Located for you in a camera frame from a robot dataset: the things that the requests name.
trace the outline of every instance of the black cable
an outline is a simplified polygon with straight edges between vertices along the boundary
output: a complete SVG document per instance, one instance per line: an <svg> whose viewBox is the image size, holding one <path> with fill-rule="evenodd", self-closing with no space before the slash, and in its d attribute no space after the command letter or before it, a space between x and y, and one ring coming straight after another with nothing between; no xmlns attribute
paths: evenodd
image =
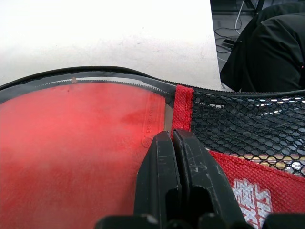
<svg viewBox="0 0 305 229"><path fill-rule="evenodd" d="M237 30L240 30L241 28L242 28L242 25L243 25L243 22L242 22L242 19L239 17L238 18L239 19L239 21L240 21L240 26L239 26L239 28L236 28ZM214 33L216 33L218 36L220 36L220 37L225 37L225 36L223 36L223 35L220 35L219 33L217 33L216 31L217 30L220 30L220 29L226 29L226 30L235 30L235 28L227 28L227 27L219 27L219 28L217 28L216 30L214 30Z"/></svg>
<svg viewBox="0 0 305 229"><path fill-rule="evenodd" d="M219 37L219 38L216 38L215 41L220 40L220 39L232 38L232 37L238 37L238 35L236 35L236 36L228 36L228 37L227 36Z"/></svg>
<svg viewBox="0 0 305 229"><path fill-rule="evenodd" d="M223 48L223 49L226 49L227 51L231 51L231 49L228 49L227 47L224 47L224 46L222 46L222 45L217 44L216 46L221 47L221 48Z"/></svg>
<svg viewBox="0 0 305 229"><path fill-rule="evenodd" d="M222 51L219 51L219 50L217 50L217 49L216 49L216 51L217 51L218 53L230 53L229 51L222 52Z"/></svg>

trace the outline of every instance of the white table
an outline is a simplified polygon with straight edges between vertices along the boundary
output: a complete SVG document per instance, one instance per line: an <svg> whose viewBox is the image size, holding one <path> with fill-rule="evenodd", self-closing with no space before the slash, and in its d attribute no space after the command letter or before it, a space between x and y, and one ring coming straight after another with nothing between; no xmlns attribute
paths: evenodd
<svg viewBox="0 0 305 229"><path fill-rule="evenodd" d="M220 89L210 1L0 1L0 85L89 65Z"/></svg>

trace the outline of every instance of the black mesh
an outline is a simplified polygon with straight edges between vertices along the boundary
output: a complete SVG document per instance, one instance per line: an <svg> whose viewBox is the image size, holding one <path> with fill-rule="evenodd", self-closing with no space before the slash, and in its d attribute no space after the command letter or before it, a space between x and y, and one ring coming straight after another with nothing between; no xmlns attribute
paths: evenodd
<svg viewBox="0 0 305 229"><path fill-rule="evenodd" d="M305 97L195 92L191 130L211 150L305 177Z"/></svg>

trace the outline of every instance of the red binding strip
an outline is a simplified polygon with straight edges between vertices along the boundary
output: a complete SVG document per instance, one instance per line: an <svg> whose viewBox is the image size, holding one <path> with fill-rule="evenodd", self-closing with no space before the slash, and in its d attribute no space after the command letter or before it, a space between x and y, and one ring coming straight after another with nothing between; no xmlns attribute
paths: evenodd
<svg viewBox="0 0 305 229"><path fill-rule="evenodd" d="M194 90L178 85L176 89L175 104L173 107L173 129L190 130L192 115L192 99Z"/></svg>

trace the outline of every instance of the zipper teeth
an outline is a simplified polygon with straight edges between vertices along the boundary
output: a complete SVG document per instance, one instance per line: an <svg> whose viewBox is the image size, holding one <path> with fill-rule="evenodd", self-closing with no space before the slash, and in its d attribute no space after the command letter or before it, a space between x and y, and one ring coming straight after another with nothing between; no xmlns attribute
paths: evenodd
<svg viewBox="0 0 305 229"><path fill-rule="evenodd" d="M216 89L208 89L208 88L204 88L204 87L192 86L189 84L177 83L177 82L173 82L173 81L169 81L169 80L160 80L160 81L164 81L164 82L175 84L175 85L179 84L179 85L187 86L187 87L191 87L191 88L200 88L202 90L207 90L210 92L220 92L220 93L229 93L229 94L262 94L263 95L263 94L272 94L272 93L277 94L278 93L278 92L230 92L230 91L221 91L221 90L216 90Z"/></svg>
<svg viewBox="0 0 305 229"><path fill-rule="evenodd" d="M92 81L92 79L78 79L76 78L76 80L79 81ZM41 87L41 86L45 86L45 85L50 85L50 84L56 84L56 83L62 83L62 82L71 82L72 79L67 79L67 80L59 80L59 81L54 81L54 82L49 82L49 83L44 83L35 87ZM128 84L131 86L139 86L139 87L143 87L143 88L149 88L149 89L153 89L162 93L165 93L167 95L171 95L169 92L166 92L158 87L153 87L153 86L148 86L148 85L142 85L142 84L136 84L136 83L128 83L128 82L120 82L120 81L113 81L113 80L94 80L94 81L100 81L100 82L104 82L104 83L121 83L121 84Z"/></svg>

